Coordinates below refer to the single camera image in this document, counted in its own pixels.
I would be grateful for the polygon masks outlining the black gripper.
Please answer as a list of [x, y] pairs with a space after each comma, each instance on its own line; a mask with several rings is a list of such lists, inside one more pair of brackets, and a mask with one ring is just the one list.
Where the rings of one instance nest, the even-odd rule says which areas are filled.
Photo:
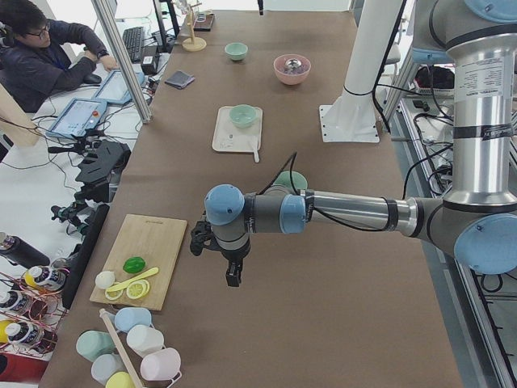
[[229, 287], [237, 288], [242, 282], [243, 261], [250, 253], [250, 237], [241, 236], [234, 241], [224, 241], [216, 238], [221, 254], [229, 261], [225, 279]]

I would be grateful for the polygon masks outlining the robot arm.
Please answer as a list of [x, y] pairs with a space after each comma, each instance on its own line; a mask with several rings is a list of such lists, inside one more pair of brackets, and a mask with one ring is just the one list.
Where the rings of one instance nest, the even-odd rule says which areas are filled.
[[254, 233], [296, 234], [312, 220], [432, 243], [482, 274], [516, 266], [516, 198], [509, 191], [513, 1], [420, 1], [414, 59], [455, 65], [452, 187], [440, 198], [385, 197], [270, 186], [243, 194], [222, 184], [204, 199], [190, 249], [219, 251], [228, 285], [240, 285]]

